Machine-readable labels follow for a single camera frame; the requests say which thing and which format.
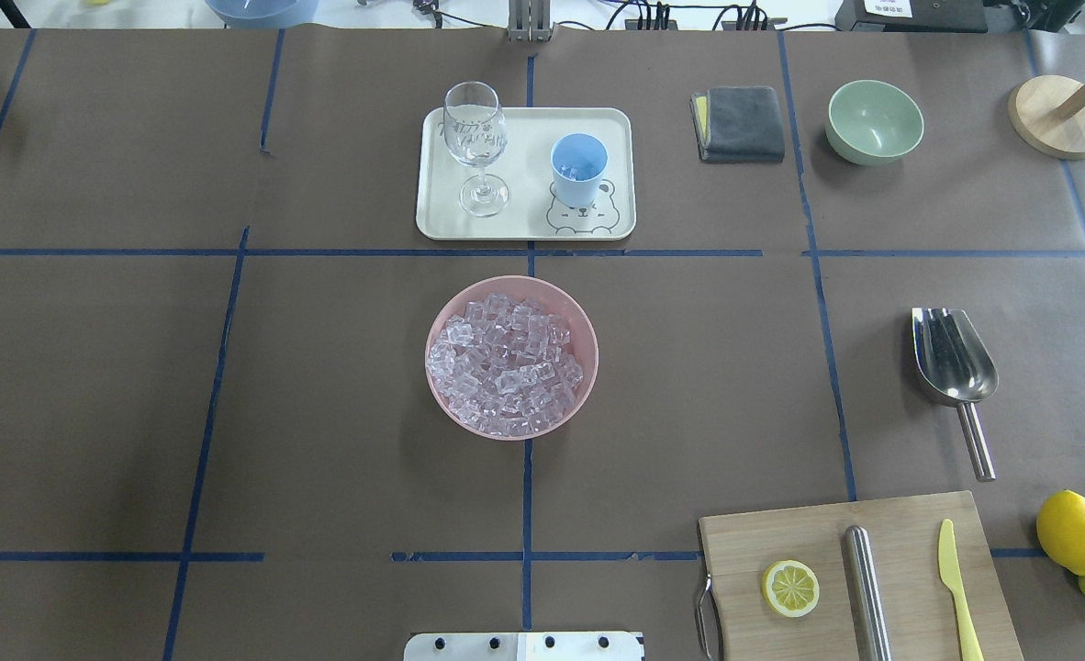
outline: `wine glass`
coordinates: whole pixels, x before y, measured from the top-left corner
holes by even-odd
[[[460,82],[445,94],[445,144],[459,164],[475,167],[476,175],[462,183],[462,208],[489,217],[510,201],[510,188],[485,168],[506,151],[506,116],[498,93],[484,82]]]

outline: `cutting board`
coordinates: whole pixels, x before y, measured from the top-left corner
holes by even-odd
[[[962,584],[983,657],[1022,660],[974,498],[957,492],[699,520],[726,661],[860,658],[842,545],[854,523],[869,531],[892,657],[957,660],[955,606],[939,579],[943,519],[955,522]],[[766,606],[762,575],[777,560],[799,560],[816,573],[819,602],[809,614],[784,618]]]

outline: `green bowl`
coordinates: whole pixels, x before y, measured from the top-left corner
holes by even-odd
[[[881,80],[853,80],[828,101],[828,143],[854,164],[896,162],[921,142],[924,131],[914,99]]]

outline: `metal rolling pin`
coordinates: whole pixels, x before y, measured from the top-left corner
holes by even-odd
[[[890,635],[885,632],[885,615],[881,610],[881,593],[878,592],[878,572],[873,569],[873,551],[869,548],[869,531],[861,526],[848,526],[844,531],[844,550],[853,564],[856,609],[860,612],[860,626],[868,647],[861,650],[861,658],[892,661]]]

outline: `yellow knife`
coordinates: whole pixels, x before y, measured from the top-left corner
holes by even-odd
[[[955,618],[958,619],[958,649],[962,661],[983,661],[979,637],[974,635],[971,611],[967,608],[967,592],[962,589],[962,574],[958,573],[958,551],[955,550],[955,524],[942,520],[939,532],[939,576],[950,594],[955,595]]]

